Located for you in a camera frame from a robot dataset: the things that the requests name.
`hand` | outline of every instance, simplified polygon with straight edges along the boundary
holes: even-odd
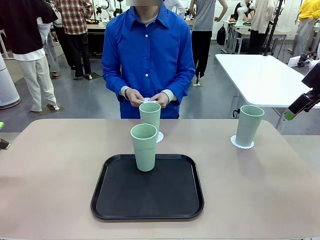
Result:
[[[167,94],[165,94],[164,92],[160,92],[156,95],[154,95],[152,98],[149,99],[149,102],[150,101],[155,101],[160,104],[161,108],[165,108],[168,103],[169,103],[169,97]]]
[[[145,101],[144,97],[141,96],[141,94],[138,90],[128,88],[127,90],[125,90],[124,94],[127,97],[127,99],[129,99],[129,101],[133,107],[139,107]]]

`shirt collar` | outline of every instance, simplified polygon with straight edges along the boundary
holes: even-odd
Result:
[[[128,11],[129,11],[129,14],[128,14],[129,21],[130,21],[130,25],[131,25],[131,29],[132,29],[134,22],[141,23],[141,21],[139,19],[139,16],[138,16],[134,6],[131,6]],[[160,10],[159,10],[158,16],[156,18],[156,21],[159,21],[166,28],[169,27],[167,8],[164,3],[162,4],[162,6],[160,6]]]

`blue button-up shirt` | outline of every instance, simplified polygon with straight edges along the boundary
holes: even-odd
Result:
[[[146,27],[132,6],[108,23],[102,65],[106,87],[120,102],[121,118],[140,118],[139,108],[119,95],[128,86],[144,98],[171,90],[177,100],[161,110],[161,118],[175,119],[195,75],[189,26],[162,5],[157,19]]]

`black plastic tray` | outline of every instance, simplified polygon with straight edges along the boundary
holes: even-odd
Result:
[[[104,220],[191,219],[203,208],[197,166],[179,154],[157,154],[148,172],[138,170],[134,154],[110,157],[91,201],[93,215]]]

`plastic cup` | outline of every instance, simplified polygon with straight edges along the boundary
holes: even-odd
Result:
[[[131,129],[131,137],[137,168],[142,172],[154,169],[158,131],[151,124],[142,123]]]
[[[265,114],[258,106],[244,105],[240,109],[235,142],[242,147],[249,147]]]
[[[156,102],[145,102],[139,106],[142,123],[151,124],[156,127],[159,134],[161,106]]]

